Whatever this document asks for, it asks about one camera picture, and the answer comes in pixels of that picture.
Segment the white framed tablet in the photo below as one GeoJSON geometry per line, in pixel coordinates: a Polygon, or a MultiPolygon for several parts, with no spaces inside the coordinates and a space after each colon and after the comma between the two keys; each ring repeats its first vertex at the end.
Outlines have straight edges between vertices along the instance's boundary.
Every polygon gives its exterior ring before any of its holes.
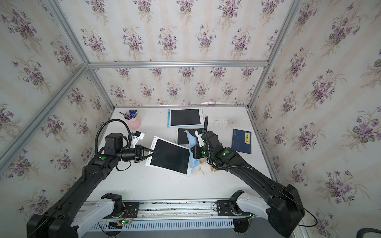
{"type": "Polygon", "coordinates": [[[151,150],[154,152],[147,159],[146,166],[191,176],[190,150],[187,147],[155,136],[151,150]]]}
{"type": "Polygon", "coordinates": [[[196,137],[195,132],[196,132],[197,129],[192,129],[192,128],[185,128],[185,129],[183,129],[183,128],[179,128],[178,129],[178,133],[177,133],[177,144],[178,145],[187,146],[188,143],[189,143],[188,139],[187,139],[187,135],[185,133],[185,130],[188,130],[191,135],[196,137]]]}

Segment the blue framed drawing tablet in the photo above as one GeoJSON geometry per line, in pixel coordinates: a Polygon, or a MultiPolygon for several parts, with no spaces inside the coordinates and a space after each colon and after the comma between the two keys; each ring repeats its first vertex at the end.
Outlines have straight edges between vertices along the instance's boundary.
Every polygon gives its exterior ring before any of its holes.
{"type": "Polygon", "coordinates": [[[169,109],[167,127],[203,126],[204,115],[202,108],[169,109]]]}

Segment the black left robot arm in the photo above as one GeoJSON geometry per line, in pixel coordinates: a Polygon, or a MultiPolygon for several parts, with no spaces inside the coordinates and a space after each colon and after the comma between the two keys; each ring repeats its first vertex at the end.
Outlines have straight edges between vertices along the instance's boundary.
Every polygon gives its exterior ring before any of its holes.
{"type": "Polygon", "coordinates": [[[105,137],[105,147],[82,168],[82,175],[75,184],[44,214],[33,215],[26,225],[29,238],[80,238],[102,218],[114,214],[120,216],[123,210],[122,197],[106,194],[98,204],[81,218],[75,217],[96,187],[107,178],[119,162],[138,163],[155,154],[155,151],[141,145],[128,148],[121,133],[111,133],[105,137]]]}

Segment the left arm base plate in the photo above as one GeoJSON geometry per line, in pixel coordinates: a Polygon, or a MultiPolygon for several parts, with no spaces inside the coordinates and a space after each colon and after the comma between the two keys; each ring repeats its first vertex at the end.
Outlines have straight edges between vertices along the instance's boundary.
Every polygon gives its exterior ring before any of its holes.
{"type": "Polygon", "coordinates": [[[139,202],[123,202],[122,211],[116,216],[117,219],[133,219],[138,217],[139,202]]]}

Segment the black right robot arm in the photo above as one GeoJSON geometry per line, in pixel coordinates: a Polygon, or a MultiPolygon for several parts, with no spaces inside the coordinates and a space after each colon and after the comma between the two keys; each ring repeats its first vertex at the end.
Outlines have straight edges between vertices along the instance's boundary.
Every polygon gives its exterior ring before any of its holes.
{"type": "Polygon", "coordinates": [[[205,158],[214,169],[230,172],[259,195],[253,197],[238,190],[230,197],[233,212],[247,212],[265,218],[285,238],[290,237],[300,226],[308,211],[302,205],[299,192],[294,186],[284,186],[268,178],[231,148],[218,146],[207,149],[206,146],[195,145],[190,150],[194,158],[205,158]]]}

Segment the light blue microfiber cloth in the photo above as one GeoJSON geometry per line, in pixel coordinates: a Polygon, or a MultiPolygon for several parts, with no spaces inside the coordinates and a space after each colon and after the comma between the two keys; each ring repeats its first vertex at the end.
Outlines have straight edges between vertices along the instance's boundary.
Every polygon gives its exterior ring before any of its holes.
{"type": "Polygon", "coordinates": [[[200,165],[200,159],[194,158],[194,153],[191,151],[191,148],[193,148],[194,146],[198,145],[198,141],[197,141],[197,138],[194,137],[193,135],[191,135],[188,130],[185,130],[185,133],[187,135],[187,139],[188,139],[188,142],[189,142],[188,145],[186,146],[189,149],[189,152],[190,152],[189,167],[191,169],[193,169],[193,168],[195,168],[195,167],[200,165]]]}

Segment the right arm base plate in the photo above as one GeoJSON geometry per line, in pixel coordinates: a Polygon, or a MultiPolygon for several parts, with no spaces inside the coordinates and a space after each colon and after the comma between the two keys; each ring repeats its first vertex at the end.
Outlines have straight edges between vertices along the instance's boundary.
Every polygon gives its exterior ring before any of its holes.
{"type": "Polygon", "coordinates": [[[216,210],[219,217],[226,216],[249,216],[247,212],[234,212],[230,206],[229,200],[217,200],[214,210],[216,210]]]}

